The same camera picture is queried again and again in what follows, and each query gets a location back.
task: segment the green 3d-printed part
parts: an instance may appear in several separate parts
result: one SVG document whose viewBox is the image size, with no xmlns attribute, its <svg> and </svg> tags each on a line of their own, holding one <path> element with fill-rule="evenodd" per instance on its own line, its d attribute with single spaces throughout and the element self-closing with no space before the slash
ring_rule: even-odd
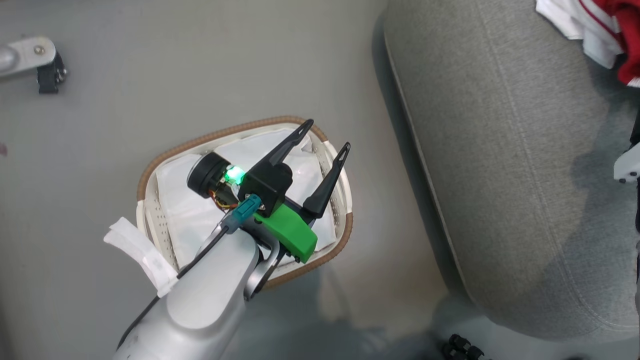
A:
<svg viewBox="0 0 640 360">
<path fill-rule="evenodd" d="M 316 249 L 317 235 L 295 211 L 281 205 L 270 217 L 264 218 L 258 213 L 253 215 L 266 226 L 292 256 L 306 263 Z"/>
</svg>

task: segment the white fabric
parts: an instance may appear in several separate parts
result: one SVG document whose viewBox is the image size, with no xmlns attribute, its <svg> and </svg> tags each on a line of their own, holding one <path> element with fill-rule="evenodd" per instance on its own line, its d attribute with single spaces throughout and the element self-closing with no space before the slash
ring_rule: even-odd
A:
<svg viewBox="0 0 640 360">
<path fill-rule="evenodd" d="M 125 218 L 109 227 L 104 242 L 124 251 L 135 260 L 156 287 L 158 296 L 166 295 L 176 283 L 176 271 L 153 246 L 153 243 Z"/>
<path fill-rule="evenodd" d="M 583 39 L 584 53 L 607 69 L 613 68 L 616 56 L 623 52 L 616 38 L 607 30 L 619 32 L 616 20 L 592 0 L 538 0 L 536 11 L 553 23 L 566 38 Z"/>
<path fill-rule="evenodd" d="M 283 129 L 249 136 L 221 145 L 215 151 L 247 171 L 290 133 L 291 130 Z M 179 267 L 188 264 L 195 257 L 201 244 L 224 215 L 211 199 L 203 199 L 187 187 L 187 176 L 198 159 L 200 155 L 185 155 L 163 165 L 157 171 L 158 197 Z M 293 172 L 293 184 L 287 196 L 302 204 L 323 178 L 317 157 L 311 151 L 310 139 L 305 137 L 291 150 L 284 162 Z M 316 251 L 336 241 L 330 206 L 327 206 L 323 217 L 316 220 L 313 231 L 318 236 Z M 280 264 L 291 261 L 292 258 L 284 257 Z"/>
</svg>

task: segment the screw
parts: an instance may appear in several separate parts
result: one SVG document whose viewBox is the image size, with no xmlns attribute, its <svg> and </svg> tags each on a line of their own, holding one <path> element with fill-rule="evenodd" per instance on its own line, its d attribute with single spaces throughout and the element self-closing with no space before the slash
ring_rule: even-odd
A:
<svg viewBox="0 0 640 360">
<path fill-rule="evenodd" d="M 36 45 L 33 47 L 33 52 L 36 53 L 36 55 L 44 55 L 45 49 L 41 45 Z"/>
</svg>

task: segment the wires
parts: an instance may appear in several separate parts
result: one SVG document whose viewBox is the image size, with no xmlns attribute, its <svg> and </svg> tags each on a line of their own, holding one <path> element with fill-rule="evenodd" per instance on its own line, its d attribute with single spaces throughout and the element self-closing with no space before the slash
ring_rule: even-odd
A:
<svg viewBox="0 0 640 360">
<path fill-rule="evenodd" d="M 216 237 L 213 238 L 213 240 L 211 240 L 211 242 L 204 249 L 202 249 L 202 251 L 198 255 L 196 255 L 196 257 L 187 266 L 182 268 L 182 270 L 178 273 L 176 278 L 180 279 L 181 277 L 185 276 L 185 274 L 187 274 L 189 270 L 191 270 L 202 258 L 204 258 L 204 256 L 209 252 L 209 250 L 211 250 L 211 248 L 213 248 L 214 245 L 216 245 L 218 241 L 222 239 L 222 236 L 224 236 L 227 233 L 227 231 L 229 231 L 229 228 L 227 226 L 220 229 L 220 233 L 216 235 Z M 147 315 L 149 310 L 151 310 L 151 308 L 156 304 L 156 302 L 158 302 L 158 300 L 160 300 L 160 298 L 156 295 L 156 297 L 154 297 L 153 300 L 151 300 L 149 305 L 147 305 L 147 307 L 142 311 L 142 313 L 140 313 L 140 315 L 138 315 L 138 317 L 135 320 L 133 320 L 131 325 L 129 325 L 127 330 L 125 330 L 124 334 L 122 334 L 122 337 L 120 338 L 120 342 L 118 342 L 118 347 L 116 347 L 116 351 L 122 346 L 122 344 L 127 339 L 131 331 L 142 321 L 142 319 Z"/>
<path fill-rule="evenodd" d="M 216 193 L 213 190 L 209 190 L 209 195 L 211 196 L 211 198 L 213 199 L 213 203 L 215 203 L 215 205 L 218 207 L 218 209 L 227 212 L 229 210 L 233 210 L 235 208 L 237 208 L 238 204 L 225 204 L 223 202 L 221 202 L 220 200 L 218 200 L 218 198 L 216 197 Z"/>
</svg>

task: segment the gray sofa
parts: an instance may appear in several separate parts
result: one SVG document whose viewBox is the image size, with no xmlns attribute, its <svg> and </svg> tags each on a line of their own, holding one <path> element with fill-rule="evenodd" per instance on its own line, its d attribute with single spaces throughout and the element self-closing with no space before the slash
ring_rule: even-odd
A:
<svg viewBox="0 0 640 360">
<path fill-rule="evenodd" d="M 477 306 L 536 338 L 637 336 L 636 189 L 612 168 L 640 94 L 534 8 L 391 1 L 396 81 Z"/>
</svg>

